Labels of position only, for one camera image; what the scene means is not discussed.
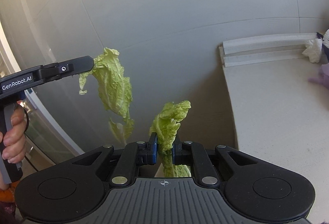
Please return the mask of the person's left hand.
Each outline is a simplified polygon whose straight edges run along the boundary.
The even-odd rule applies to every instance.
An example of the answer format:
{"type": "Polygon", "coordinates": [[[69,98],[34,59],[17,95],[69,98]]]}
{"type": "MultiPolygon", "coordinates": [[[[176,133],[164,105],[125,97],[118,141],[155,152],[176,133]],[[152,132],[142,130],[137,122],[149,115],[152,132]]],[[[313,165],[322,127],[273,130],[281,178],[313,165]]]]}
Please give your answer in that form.
{"type": "Polygon", "coordinates": [[[24,131],[27,126],[24,109],[18,105],[11,116],[12,129],[5,135],[1,133],[1,140],[5,145],[2,158],[9,163],[19,163],[26,154],[26,137],[24,131]]]}

